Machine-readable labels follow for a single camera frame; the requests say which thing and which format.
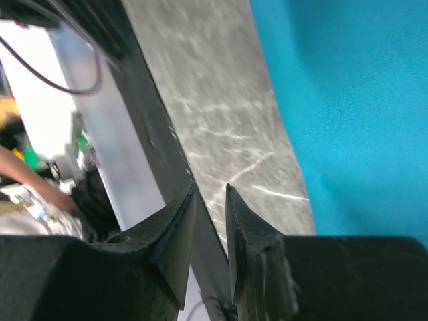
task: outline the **blue cloth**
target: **blue cloth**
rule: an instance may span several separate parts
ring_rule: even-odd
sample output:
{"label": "blue cloth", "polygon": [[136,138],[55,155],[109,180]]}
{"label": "blue cloth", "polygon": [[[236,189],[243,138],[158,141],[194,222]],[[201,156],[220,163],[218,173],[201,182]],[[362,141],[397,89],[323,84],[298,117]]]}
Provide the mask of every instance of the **blue cloth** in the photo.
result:
{"label": "blue cloth", "polygon": [[428,2],[251,6],[318,234],[428,245]]}

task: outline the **marble countertop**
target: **marble countertop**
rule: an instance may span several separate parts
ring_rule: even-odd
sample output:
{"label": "marble countertop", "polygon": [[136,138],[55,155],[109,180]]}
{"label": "marble countertop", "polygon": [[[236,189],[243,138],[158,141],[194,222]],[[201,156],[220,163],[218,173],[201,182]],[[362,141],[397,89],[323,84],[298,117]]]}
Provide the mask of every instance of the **marble countertop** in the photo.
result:
{"label": "marble countertop", "polygon": [[223,245],[225,185],[283,233],[313,234],[247,0],[123,0]]}

